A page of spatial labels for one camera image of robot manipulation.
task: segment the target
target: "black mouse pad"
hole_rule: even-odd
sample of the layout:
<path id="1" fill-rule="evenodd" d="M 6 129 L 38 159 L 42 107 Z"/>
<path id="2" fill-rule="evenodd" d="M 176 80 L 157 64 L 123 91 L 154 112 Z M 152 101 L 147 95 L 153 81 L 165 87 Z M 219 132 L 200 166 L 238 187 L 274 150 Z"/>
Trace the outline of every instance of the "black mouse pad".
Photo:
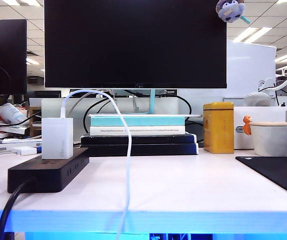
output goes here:
<path id="1" fill-rule="evenodd" d="M 237 156 L 236 159 L 287 190 L 287 156 Z"/>

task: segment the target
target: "yellow container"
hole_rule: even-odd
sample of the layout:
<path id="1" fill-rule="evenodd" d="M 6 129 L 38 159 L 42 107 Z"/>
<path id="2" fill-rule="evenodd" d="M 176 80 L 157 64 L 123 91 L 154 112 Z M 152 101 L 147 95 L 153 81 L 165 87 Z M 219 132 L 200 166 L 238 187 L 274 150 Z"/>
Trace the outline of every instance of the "yellow container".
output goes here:
<path id="1" fill-rule="evenodd" d="M 203 105 L 203 145 L 213 154 L 234 153 L 234 104 L 213 102 Z"/>

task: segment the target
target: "light blue book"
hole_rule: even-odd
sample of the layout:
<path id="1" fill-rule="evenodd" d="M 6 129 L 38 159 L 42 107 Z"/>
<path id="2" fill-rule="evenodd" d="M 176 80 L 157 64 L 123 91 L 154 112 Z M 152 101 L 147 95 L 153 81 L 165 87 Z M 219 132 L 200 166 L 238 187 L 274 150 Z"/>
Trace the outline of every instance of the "light blue book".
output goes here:
<path id="1" fill-rule="evenodd" d="M 184 126 L 184 115 L 164 114 L 123 114 L 128 126 Z M 90 115 L 90 126 L 123 126 L 118 115 L 93 114 Z"/>

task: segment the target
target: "small toy figure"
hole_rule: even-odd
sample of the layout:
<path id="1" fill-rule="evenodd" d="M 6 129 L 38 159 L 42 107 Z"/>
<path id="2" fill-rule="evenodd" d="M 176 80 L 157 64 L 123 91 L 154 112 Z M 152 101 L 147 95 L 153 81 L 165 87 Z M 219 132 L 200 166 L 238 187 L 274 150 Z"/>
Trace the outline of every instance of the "small toy figure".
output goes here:
<path id="1" fill-rule="evenodd" d="M 244 20 L 247 24 L 250 21 L 243 16 L 245 10 L 244 0 L 219 0 L 215 11 L 217 12 L 219 18 L 221 18 L 226 23 L 233 23 L 237 19 Z"/>
<path id="2" fill-rule="evenodd" d="M 253 118 L 251 116 L 246 115 L 243 117 L 244 125 L 242 127 L 242 130 L 247 135 L 252 134 L 252 132 L 250 131 L 250 122 L 252 122 L 252 121 L 253 121 Z"/>

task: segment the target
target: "office desk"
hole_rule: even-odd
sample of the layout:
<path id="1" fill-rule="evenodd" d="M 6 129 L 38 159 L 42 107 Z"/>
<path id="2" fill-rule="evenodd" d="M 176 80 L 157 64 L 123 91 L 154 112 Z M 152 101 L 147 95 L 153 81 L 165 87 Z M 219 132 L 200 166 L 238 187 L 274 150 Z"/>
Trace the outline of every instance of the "office desk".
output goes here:
<path id="1" fill-rule="evenodd" d="M 235 154 L 136 156 L 124 232 L 287 233 L 287 191 Z M 10 194 L 7 169 L 31 156 L 0 156 L 0 215 Z M 92 157 L 61 192 L 22 194 L 11 232 L 115 232 L 125 205 L 125 157 Z"/>

